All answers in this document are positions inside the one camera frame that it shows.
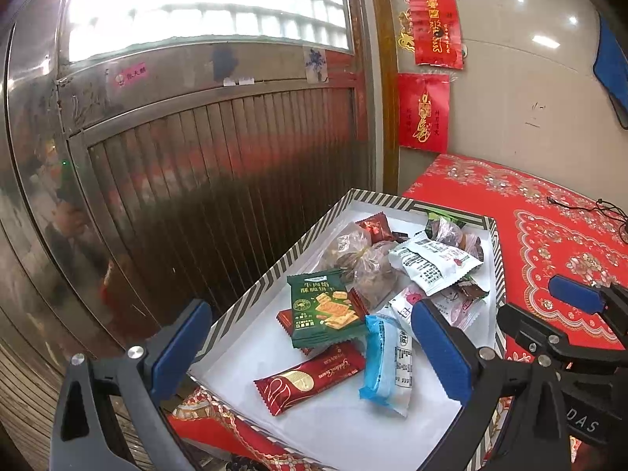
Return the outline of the white strawberry snack packet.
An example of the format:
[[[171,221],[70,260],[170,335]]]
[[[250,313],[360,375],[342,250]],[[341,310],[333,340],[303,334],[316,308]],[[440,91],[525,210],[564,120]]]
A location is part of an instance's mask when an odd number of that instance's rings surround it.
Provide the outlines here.
[[[467,330],[480,315],[488,296],[487,291],[468,279],[432,294],[430,300],[452,327]],[[426,298],[427,295],[411,282],[390,301],[390,307],[401,328],[414,339],[416,336],[411,327],[412,309]]]

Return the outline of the clear bag of brown snacks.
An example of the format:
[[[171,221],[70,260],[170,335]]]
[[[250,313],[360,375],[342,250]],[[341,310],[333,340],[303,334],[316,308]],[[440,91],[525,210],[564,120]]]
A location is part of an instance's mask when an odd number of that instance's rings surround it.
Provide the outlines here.
[[[396,246],[394,240],[372,243],[371,233],[366,228],[350,222],[323,251],[316,271],[341,270],[344,284],[354,289],[365,307],[372,312],[397,283],[397,270],[389,258]]]

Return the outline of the blue white snack packet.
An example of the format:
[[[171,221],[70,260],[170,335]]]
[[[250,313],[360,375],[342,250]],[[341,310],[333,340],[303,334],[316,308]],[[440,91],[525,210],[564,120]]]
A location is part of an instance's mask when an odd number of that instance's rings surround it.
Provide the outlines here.
[[[390,317],[368,315],[360,398],[408,416],[413,390],[412,338]]]

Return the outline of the red floral tablecloth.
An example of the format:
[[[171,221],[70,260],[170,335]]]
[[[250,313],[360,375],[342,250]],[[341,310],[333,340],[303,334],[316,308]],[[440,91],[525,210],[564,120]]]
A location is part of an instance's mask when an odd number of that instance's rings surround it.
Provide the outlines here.
[[[482,213],[497,221],[507,301],[549,321],[574,345],[622,350],[600,316],[553,301],[547,284],[555,273],[590,285],[627,287],[627,238],[619,222],[590,210],[594,200],[538,177],[469,157],[441,154],[403,193],[406,198]],[[577,210],[550,204],[552,198]],[[194,391],[169,417],[177,433],[248,457],[269,470],[318,470],[280,450],[226,407]]]

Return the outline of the white green-print snack packet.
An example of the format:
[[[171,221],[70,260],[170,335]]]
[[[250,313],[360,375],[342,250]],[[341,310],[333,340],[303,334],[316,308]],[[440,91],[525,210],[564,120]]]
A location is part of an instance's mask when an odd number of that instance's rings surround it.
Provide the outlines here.
[[[389,261],[427,296],[453,286],[483,264],[462,249],[430,239],[425,232],[399,243],[389,253]]]

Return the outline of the dark red gold snack bar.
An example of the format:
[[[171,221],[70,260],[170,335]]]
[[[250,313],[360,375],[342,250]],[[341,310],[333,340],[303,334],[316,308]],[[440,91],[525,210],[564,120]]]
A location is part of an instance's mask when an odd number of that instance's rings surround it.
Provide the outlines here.
[[[331,345],[298,366],[253,382],[274,417],[352,378],[365,368],[365,357],[352,342]]]

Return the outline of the clear wrapped dark candies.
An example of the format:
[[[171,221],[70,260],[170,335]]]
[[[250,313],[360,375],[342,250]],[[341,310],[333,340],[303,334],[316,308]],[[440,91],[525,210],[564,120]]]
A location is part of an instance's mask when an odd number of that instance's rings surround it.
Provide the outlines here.
[[[464,224],[456,219],[430,213],[426,224],[426,235],[438,243],[459,248],[478,261],[484,261],[480,237],[473,232],[465,232]]]

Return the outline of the green cracker packet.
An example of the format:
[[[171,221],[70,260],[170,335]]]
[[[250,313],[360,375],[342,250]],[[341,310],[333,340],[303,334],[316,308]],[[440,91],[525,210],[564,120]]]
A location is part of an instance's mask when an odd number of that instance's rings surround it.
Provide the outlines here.
[[[367,334],[364,320],[349,298],[341,269],[289,276],[292,345],[317,349]]]

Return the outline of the small red candy packet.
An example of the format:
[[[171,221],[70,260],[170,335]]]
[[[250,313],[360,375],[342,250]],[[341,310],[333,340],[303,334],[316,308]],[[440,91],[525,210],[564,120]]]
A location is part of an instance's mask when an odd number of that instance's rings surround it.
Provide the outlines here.
[[[359,225],[360,228],[363,228],[364,231],[368,232],[373,245],[381,243],[381,241],[396,240],[396,237],[390,228],[386,214],[383,212],[371,215],[368,218],[356,222],[356,224]]]

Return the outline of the metal door with window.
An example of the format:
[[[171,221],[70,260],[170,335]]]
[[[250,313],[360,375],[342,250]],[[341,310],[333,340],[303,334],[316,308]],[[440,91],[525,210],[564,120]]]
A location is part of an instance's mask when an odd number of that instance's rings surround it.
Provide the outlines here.
[[[13,0],[1,14],[1,426],[43,470],[69,360],[190,300],[221,327],[375,184],[369,0]]]

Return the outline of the blue cloth on wall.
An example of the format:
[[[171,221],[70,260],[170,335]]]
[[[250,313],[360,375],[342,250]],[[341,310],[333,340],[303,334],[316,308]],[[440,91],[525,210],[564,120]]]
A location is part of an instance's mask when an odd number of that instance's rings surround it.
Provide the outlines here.
[[[627,129],[627,57],[611,31],[608,21],[599,17],[599,39],[593,72],[606,90],[619,125]]]

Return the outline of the lower red wall envelope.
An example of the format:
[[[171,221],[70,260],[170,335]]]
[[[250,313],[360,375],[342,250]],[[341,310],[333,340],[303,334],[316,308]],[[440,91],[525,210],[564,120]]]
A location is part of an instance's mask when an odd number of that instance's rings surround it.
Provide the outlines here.
[[[399,146],[445,153],[448,148],[450,82],[448,75],[400,73]]]

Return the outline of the upper red wall decoration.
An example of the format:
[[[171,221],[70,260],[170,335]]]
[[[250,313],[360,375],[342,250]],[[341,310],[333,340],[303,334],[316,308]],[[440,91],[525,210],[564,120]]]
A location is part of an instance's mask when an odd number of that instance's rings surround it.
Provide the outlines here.
[[[407,0],[398,15],[397,46],[418,66],[464,68],[462,29],[456,0]]]

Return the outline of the wooden door frame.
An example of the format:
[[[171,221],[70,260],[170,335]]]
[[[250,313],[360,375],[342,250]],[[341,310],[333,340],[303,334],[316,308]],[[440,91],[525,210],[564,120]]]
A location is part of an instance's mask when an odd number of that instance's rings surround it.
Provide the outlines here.
[[[383,190],[398,192],[398,88],[397,48],[391,0],[372,0],[374,3],[378,40],[381,103],[383,124]]]

